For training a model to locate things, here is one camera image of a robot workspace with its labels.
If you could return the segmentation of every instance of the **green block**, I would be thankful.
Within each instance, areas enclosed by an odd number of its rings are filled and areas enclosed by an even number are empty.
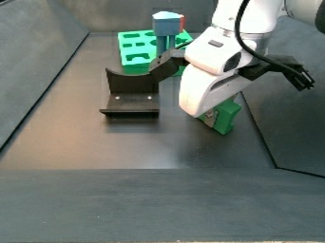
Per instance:
[[[177,45],[192,41],[186,31],[177,36]],[[118,33],[120,53],[126,74],[144,74],[149,71],[152,61],[157,58],[157,36],[154,30]]]
[[[217,130],[223,135],[227,135],[233,130],[233,121],[240,110],[241,106],[233,101],[233,99],[229,99],[213,108],[213,113],[217,116],[213,129]],[[200,116],[200,120],[204,122],[206,121],[206,114]]]

